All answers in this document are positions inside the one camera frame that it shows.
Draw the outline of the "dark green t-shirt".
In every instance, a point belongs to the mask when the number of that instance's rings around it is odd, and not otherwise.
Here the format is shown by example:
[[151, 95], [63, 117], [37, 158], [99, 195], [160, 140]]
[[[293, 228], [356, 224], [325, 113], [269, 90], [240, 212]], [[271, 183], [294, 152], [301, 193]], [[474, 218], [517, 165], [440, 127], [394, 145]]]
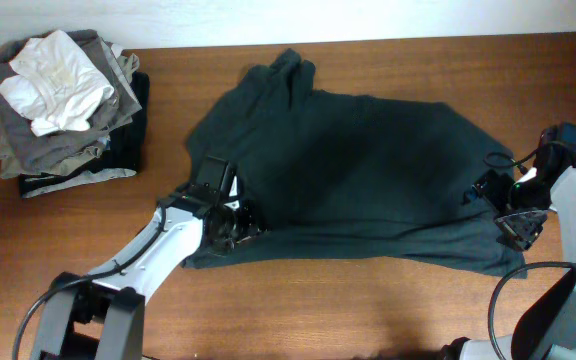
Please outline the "dark green t-shirt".
[[287, 50], [251, 68], [189, 135], [194, 168], [233, 164], [265, 229], [190, 268], [278, 259], [406, 258], [502, 276], [524, 264], [467, 193], [502, 145], [443, 103], [318, 90]]

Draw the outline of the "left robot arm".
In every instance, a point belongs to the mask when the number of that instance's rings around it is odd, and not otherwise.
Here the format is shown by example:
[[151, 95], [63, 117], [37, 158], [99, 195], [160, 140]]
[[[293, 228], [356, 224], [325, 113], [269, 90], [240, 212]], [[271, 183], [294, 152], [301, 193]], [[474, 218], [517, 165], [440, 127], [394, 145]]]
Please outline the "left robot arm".
[[141, 359], [145, 308], [187, 258], [216, 246], [224, 255], [258, 234], [252, 204], [176, 192], [119, 253], [84, 276], [64, 272], [31, 306], [41, 314], [34, 359]]

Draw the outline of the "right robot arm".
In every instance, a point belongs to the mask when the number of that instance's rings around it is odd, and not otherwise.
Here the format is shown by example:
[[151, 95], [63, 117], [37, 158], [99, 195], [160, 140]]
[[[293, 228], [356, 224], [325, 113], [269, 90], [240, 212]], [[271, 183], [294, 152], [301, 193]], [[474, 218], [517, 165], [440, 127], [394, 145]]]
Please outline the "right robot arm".
[[[465, 197], [483, 199], [494, 209], [501, 244], [519, 252], [534, 244], [549, 213], [556, 213], [563, 258], [526, 264], [502, 277], [488, 305], [487, 339], [456, 339], [439, 351], [441, 359], [576, 359], [576, 125], [543, 130], [527, 158], [533, 163], [529, 169], [504, 155]], [[561, 268], [564, 274], [522, 315], [511, 335], [497, 337], [494, 315], [502, 288], [542, 267]]]

